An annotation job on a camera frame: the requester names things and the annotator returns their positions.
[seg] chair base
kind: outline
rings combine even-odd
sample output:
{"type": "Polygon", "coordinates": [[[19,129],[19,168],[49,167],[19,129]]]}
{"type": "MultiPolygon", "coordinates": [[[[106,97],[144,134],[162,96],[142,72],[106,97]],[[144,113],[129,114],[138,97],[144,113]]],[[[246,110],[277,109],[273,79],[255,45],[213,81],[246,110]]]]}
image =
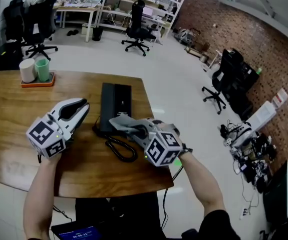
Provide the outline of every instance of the chair base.
{"type": "Polygon", "coordinates": [[[206,102],[207,100],[216,100],[218,108],[219,108],[219,111],[217,112],[217,114],[220,114],[222,112],[221,103],[224,105],[223,109],[226,108],[225,102],[219,97],[220,92],[213,92],[213,91],[211,91],[211,90],[209,90],[209,89],[207,89],[206,87],[203,86],[202,92],[205,91],[205,90],[208,91],[211,94],[211,96],[208,96],[208,97],[204,98],[203,101],[206,102]]]}
{"type": "Polygon", "coordinates": [[[136,39],[135,41],[122,40],[122,45],[124,43],[130,44],[125,49],[125,51],[127,51],[127,52],[128,52],[128,48],[130,48],[130,47],[138,47],[143,52],[143,56],[146,56],[146,53],[145,53],[143,48],[147,48],[147,51],[149,52],[149,47],[144,45],[142,40],[141,40],[141,42],[139,42],[139,39],[136,39]]]}
{"type": "Polygon", "coordinates": [[[34,45],[33,48],[29,49],[26,51],[26,55],[28,55],[29,53],[32,52],[32,54],[29,56],[29,58],[32,58],[33,56],[35,56],[37,53],[42,54],[43,56],[45,56],[49,61],[51,60],[49,58],[49,56],[44,52],[44,50],[49,50],[49,49],[55,49],[55,51],[58,51],[58,47],[57,46],[45,46],[43,43],[38,44],[38,46],[36,47],[34,45]]]}

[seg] black shirt sleeve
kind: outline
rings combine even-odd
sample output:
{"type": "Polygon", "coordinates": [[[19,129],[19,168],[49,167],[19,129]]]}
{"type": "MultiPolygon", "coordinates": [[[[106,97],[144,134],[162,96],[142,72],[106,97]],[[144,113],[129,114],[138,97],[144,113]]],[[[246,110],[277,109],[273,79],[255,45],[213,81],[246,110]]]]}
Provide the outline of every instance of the black shirt sleeve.
{"type": "Polygon", "coordinates": [[[229,239],[240,240],[229,220],[229,215],[224,210],[210,212],[204,218],[198,232],[198,240],[229,239]]]}

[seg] green led light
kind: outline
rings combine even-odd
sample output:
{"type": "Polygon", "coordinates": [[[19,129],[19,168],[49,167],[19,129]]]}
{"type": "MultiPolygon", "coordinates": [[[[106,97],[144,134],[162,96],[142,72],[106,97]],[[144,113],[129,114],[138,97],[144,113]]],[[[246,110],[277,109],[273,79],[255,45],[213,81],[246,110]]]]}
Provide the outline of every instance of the green led light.
{"type": "Polygon", "coordinates": [[[174,161],[174,165],[175,165],[175,166],[181,166],[182,163],[181,163],[181,161],[177,158],[177,159],[174,161]]]}

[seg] green cup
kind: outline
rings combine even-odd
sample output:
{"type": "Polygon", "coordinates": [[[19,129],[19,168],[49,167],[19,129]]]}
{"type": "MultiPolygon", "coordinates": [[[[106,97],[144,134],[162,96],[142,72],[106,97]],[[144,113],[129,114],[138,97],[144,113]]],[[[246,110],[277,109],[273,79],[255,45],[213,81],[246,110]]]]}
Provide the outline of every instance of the green cup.
{"type": "Polygon", "coordinates": [[[46,58],[40,59],[36,62],[35,69],[41,82],[47,82],[49,80],[49,60],[46,58]]]}

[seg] power strip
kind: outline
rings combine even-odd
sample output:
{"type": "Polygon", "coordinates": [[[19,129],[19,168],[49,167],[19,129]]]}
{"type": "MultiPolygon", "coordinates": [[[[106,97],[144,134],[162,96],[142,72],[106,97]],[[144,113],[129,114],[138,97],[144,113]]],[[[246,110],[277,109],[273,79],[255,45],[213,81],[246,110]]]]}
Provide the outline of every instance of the power strip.
{"type": "Polygon", "coordinates": [[[241,221],[243,219],[244,216],[246,216],[248,213],[248,209],[245,208],[245,206],[242,207],[242,211],[240,213],[240,216],[239,216],[239,220],[241,221]]]}

